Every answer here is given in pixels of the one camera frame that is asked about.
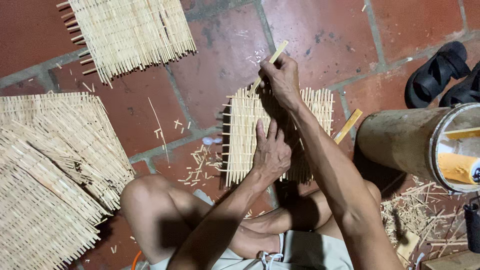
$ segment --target black sandal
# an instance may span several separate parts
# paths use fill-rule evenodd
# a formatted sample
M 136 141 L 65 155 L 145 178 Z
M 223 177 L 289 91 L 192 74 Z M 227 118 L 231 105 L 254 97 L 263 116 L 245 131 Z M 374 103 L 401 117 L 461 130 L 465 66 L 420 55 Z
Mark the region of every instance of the black sandal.
M 408 79 L 405 103 L 409 109 L 425 108 L 443 92 L 450 77 L 463 78 L 470 73 L 465 64 L 467 50 L 458 41 L 443 45 L 438 52 Z
M 480 102 L 480 62 L 473 68 L 465 80 L 452 86 L 440 101 L 440 107 L 450 107 L 454 104 Z

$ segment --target bucket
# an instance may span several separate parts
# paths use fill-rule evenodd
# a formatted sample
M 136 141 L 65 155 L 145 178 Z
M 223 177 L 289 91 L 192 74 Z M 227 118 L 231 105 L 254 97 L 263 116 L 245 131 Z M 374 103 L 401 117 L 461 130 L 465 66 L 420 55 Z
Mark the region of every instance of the bucket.
M 480 137 L 451 140 L 443 133 L 480 127 L 480 104 L 454 108 L 384 110 L 369 115 L 357 132 L 357 144 L 370 160 L 431 179 L 457 192 L 480 190 L 480 184 L 445 179 L 439 153 L 480 157 Z

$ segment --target person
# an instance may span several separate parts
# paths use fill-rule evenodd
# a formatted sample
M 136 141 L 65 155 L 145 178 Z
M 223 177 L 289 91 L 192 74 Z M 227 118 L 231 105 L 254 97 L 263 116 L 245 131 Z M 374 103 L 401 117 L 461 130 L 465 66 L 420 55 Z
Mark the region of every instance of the person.
M 380 191 L 363 180 L 303 103 L 297 63 L 284 53 L 275 65 L 268 60 L 262 71 L 297 127 L 320 190 L 244 219 L 290 167 L 284 131 L 272 120 L 265 134 L 259 120 L 252 170 L 215 207 L 161 175 L 127 184 L 120 204 L 150 269 L 403 269 L 383 228 Z

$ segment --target white shorts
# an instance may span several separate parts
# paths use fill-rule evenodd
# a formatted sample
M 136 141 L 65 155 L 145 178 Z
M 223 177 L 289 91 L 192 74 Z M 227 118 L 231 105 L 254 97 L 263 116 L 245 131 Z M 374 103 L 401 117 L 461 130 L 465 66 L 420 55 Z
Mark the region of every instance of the white shorts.
M 283 261 L 274 261 L 275 270 L 353 270 L 345 242 L 317 233 L 287 231 Z M 165 270 L 171 258 L 150 265 L 150 270 Z M 260 259 L 244 259 L 227 248 L 212 270 L 263 270 Z

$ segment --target woven bamboo panel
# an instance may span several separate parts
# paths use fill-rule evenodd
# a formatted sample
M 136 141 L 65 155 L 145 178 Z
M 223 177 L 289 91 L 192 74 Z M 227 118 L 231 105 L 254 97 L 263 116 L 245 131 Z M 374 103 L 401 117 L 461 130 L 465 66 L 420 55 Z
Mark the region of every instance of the woven bamboo panel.
M 180 0 L 68 0 L 102 83 L 178 60 L 196 46 Z
M 226 186 L 230 186 L 232 183 L 238 184 L 252 169 L 253 155 L 257 147 L 255 131 L 257 120 L 262 119 L 266 134 L 272 117 L 276 119 L 288 118 L 288 115 L 278 106 L 277 101 L 271 95 L 254 94 L 248 97 L 247 93 L 247 88 L 241 88 L 234 96 L 227 96 L 227 98 L 231 98 L 231 102 L 230 113 L 224 113 L 230 118 L 230 123 L 224 124 L 230 128 L 229 133 L 224 133 L 229 135 L 228 153 L 223 153 L 223 155 L 228 155 Z M 303 102 L 307 104 L 317 118 L 320 126 L 330 135 L 332 131 L 333 94 L 328 89 L 312 90 L 307 88 L 301 90 L 301 96 Z M 286 126 L 286 138 L 293 138 L 296 134 L 293 123 L 288 120 Z M 280 177 L 280 180 L 282 179 L 298 182 L 312 179 L 309 166 L 302 153 L 292 158 L 291 168 Z
M 93 248 L 133 168 L 98 97 L 0 98 L 0 263 L 61 268 Z
M 2 269 L 63 269 L 100 238 L 80 213 L 34 179 L 2 160 L 0 264 Z

